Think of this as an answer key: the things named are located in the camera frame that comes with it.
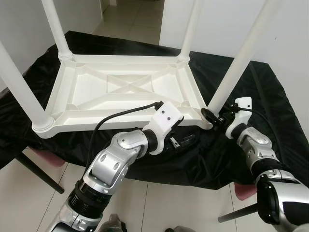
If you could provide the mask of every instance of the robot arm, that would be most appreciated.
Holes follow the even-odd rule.
[[[47,232],[93,232],[129,166],[146,153],[161,153],[166,136],[182,120],[183,115],[167,102],[143,130],[116,134],[76,183]]]
[[[251,98],[236,99],[236,104],[239,108],[251,109]],[[271,140],[247,126],[251,112],[227,113],[217,118],[209,110],[202,109],[202,114],[228,138],[234,138],[244,151],[257,187],[260,218],[279,232],[292,232],[309,223],[309,188],[277,159]]]

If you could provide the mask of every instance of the black fabric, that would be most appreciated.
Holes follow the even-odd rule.
[[[309,223],[309,204],[303,202],[283,202],[286,219],[297,226]]]
[[[66,38],[75,54],[177,56],[180,52],[173,48],[72,31],[66,34]],[[208,104],[233,59],[198,52],[191,52],[190,57],[193,76]],[[56,46],[52,46],[24,74],[43,107],[47,105],[59,66]],[[252,97],[253,108],[268,117],[277,130],[283,148],[283,154],[278,154],[279,159],[293,171],[296,178],[309,186],[308,141],[283,87],[268,64],[251,62],[226,105],[243,96]],[[274,141],[270,128],[258,116],[253,114],[249,125]],[[94,152],[99,152],[120,131],[130,130],[100,131]],[[67,162],[85,166],[91,133],[64,132],[50,139],[41,139],[32,131],[30,120],[11,93],[7,91],[0,97],[0,168],[27,145],[35,149],[48,149]],[[232,181],[252,183],[253,178],[246,167],[242,150],[224,134],[194,126],[177,127],[174,138],[183,144],[180,149],[175,151],[168,143],[165,152],[137,160],[131,165],[127,177],[208,189],[218,189]]]

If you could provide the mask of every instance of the metal joint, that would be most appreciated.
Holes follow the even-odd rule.
[[[143,157],[148,149],[147,137],[141,130],[120,134],[117,140],[119,146],[123,149],[130,150],[140,146],[140,152],[137,156],[138,159]]]
[[[246,137],[250,137],[257,144],[260,144],[260,145],[270,144],[270,148],[272,147],[272,143],[271,143],[270,139],[266,135],[263,135],[261,132],[259,132],[254,127],[249,127],[247,129],[243,130],[243,132],[240,134],[239,138],[237,139],[237,144],[239,146],[241,146],[243,140]]]
[[[250,170],[254,163],[261,159],[273,159],[279,161],[275,152],[271,149],[272,143],[270,141],[268,143],[265,142],[264,144],[261,144],[256,140],[257,137],[253,139],[251,136],[246,136],[239,144],[245,152],[246,163]]]
[[[129,165],[146,152],[141,152],[141,149],[147,150],[148,142],[142,145],[145,140],[147,138],[140,130],[116,134],[111,145],[97,154],[83,176],[85,184],[103,194],[113,195]]]
[[[268,179],[277,179],[277,180],[290,180],[295,182],[296,184],[302,184],[299,180],[297,180],[291,173],[284,171],[284,170],[278,170],[278,169],[272,169],[265,171],[256,178],[255,183],[257,183],[261,177],[267,176]]]

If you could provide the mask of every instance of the tiled floor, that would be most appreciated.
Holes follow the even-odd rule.
[[[65,193],[55,192],[18,161],[12,161],[0,170],[1,231],[44,232],[84,171],[73,164],[54,168],[30,150],[25,153],[59,182]],[[101,222],[117,213],[128,232],[163,232],[177,225],[196,232],[275,232],[257,213],[218,223],[218,216],[255,202],[255,196],[239,201],[233,184],[215,191],[125,179]]]
[[[159,44],[164,0],[118,0],[93,34]]]

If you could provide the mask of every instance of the black metal chair leg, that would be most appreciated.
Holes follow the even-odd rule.
[[[236,218],[248,215],[248,214],[253,214],[255,212],[257,212],[257,203],[250,205],[248,207],[245,207],[243,209],[237,210],[233,213],[218,217],[218,222],[229,221],[229,220],[236,219]]]
[[[39,168],[34,162],[32,162],[24,153],[21,153],[16,159],[26,166],[30,171],[36,174],[40,179],[45,181],[50,187],[59,193],[64,193],[64,189],[55,182],[49,175],[47,175],[41,168]]]

